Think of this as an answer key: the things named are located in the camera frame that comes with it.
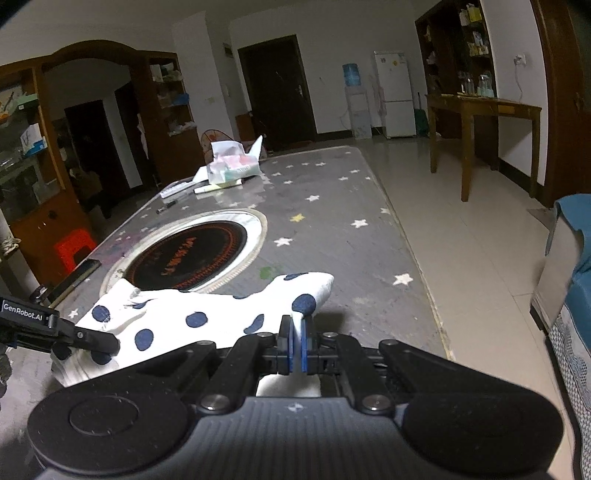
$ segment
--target polka dot cloth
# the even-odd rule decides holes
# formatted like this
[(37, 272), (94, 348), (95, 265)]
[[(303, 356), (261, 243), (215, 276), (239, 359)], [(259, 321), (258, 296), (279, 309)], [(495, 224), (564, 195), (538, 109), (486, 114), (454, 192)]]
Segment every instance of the polka dot cloth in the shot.
[(70, 386), (199, 340), (227, 348), (243, 335), (277, 333), (286, 314), (292, 315), (299, 333), (301, 318), (322, 307), (332, 282), (332, 275), (326, 273), (282, 275), (261, 292), (230, 296), (140, 291), (121, 279), (77, 324), (112, 332), (121, 343), (119, 353), (111, 357), (56, 346), (52, 370), (64, 386)]

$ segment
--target doorway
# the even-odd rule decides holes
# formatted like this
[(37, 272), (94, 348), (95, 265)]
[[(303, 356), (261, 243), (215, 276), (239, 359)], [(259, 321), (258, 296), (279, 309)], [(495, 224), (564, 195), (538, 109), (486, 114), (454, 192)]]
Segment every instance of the doorway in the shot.
[(316, 139), (316, 124), (297, 37), (238, 50), (252, 113), (273, 150)]
[(131, 189), (125, 179), (102, 100), (71, 106), (64, 111), (82, 170), (98, 176), (102, 189), (113, 203), (129, 196)]

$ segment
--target refrigerator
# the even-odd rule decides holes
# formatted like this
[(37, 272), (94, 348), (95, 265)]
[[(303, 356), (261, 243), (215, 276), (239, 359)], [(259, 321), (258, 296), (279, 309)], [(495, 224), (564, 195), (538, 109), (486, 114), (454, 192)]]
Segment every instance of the refrigerator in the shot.
[(413, 91), (406, 55), (399, 51), (375, 51), (374, 70), (384, 135), (387, 138), (415, 136)]

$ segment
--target electrical outlet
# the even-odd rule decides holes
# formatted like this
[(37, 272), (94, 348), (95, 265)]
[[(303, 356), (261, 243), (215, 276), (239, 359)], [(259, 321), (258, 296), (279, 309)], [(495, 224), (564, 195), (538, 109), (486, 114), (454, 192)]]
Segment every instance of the electrical outlet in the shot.
[(515, 65), (523, 65), (526, 66), (527, 65), (527, 58), (525, 57), (525, 53), (521, 53), (519, 55), (516, 55), (515, 58), (513, 59)]

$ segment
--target tiled floor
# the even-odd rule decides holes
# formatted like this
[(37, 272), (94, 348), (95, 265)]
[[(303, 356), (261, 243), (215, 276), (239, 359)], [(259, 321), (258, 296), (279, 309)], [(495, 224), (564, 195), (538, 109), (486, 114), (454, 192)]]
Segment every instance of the tiled floor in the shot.
[(498, 172), (479, 164), (470, 201), (460, 201), (454, 145), (437, 174), (428, 141), (359, 141), (389, 196), (424, 274), (456, 360), (531, 388), (563, 413), (565, 435), (550, 472), (572, 479), (572, 427), (564, 411), (544, 335), (529, 303), (544, 264), (548, 230), (528, 208), (542, 206)]

